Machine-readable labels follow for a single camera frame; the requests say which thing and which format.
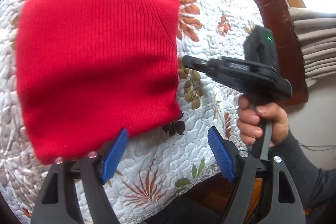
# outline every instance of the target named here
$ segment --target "bed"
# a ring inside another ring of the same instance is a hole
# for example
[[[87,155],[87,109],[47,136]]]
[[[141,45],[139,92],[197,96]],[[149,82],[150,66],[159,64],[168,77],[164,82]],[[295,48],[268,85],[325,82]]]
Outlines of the bed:
[[[16,94],[15,39],[25,0],[0,0],[0,192],[22,223],[48,172],[34,156]],[[253,0],[180,0],[177,56],[244,58],[243,42],[263,25]],[[131,139],[105,192],[121,224],[156,214],[175,197],[219,172],[207,131],[246,147],[236,127],[239,93],[179,62],[178,120]],[[92,223],[81,181],[76,190],[85,223]]]

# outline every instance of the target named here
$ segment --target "metal bolt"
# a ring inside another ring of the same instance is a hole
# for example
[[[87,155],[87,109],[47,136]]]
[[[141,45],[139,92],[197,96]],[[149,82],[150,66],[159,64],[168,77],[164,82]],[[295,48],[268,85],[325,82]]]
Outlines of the metal bolt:
[[[89,158],[91,159],[94,159],[98,156],[97,152],[96,151],[92,151],[88,154]]]
[[[277,162],[277,163],[282,162],[282,159],[281,159],[280,157],[278,157],[278,156],[275,156],[273,159],[274,159],[274,161]]]
[[[242,151],[239,152],[239,155],[240,155],[242,158],[246,158],[246,157],[248,157],[249,154],[248,154],[245,150],[242,150]]]
[[[63,158],[62,157],[58,157],[57,159],[55,159],[55,163],[56,164],[61,164],[63,162]]]

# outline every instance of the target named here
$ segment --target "dark gray sleeve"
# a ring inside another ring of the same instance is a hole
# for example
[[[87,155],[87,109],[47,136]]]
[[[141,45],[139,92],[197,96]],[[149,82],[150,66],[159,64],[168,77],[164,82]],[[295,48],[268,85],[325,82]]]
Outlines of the dark gray sleeve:
[[[268,158],[274,156],[280,156],[286,164],[304,209],[316,208],[335,194],[336,169],[322,170],[313,165],[291,132],[285,140],[269,149]]]

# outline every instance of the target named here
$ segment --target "beige pleated curtain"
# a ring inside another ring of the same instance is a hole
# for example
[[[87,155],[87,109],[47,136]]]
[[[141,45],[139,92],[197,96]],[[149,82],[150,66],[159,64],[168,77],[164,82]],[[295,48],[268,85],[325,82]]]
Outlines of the beige pleated curtain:
[[[301,42],[307,86],[336,74],[336,14],[288,9]]]

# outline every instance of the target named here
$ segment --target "human hand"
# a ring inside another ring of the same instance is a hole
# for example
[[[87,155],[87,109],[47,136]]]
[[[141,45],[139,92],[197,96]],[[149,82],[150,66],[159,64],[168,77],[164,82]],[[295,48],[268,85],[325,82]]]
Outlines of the human hand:
[[[237,126],[240,129],[241,140],[247,145],[251,145],[257,138],[260,138],[263,131],[257,125],[260,117],[273,120],[272,138],[269,146],[281,143],[288,135],[288,118],[284,109],[276,103],[256,107],[256,111],[248,109],[249,101],[245,95],[238,100]]]

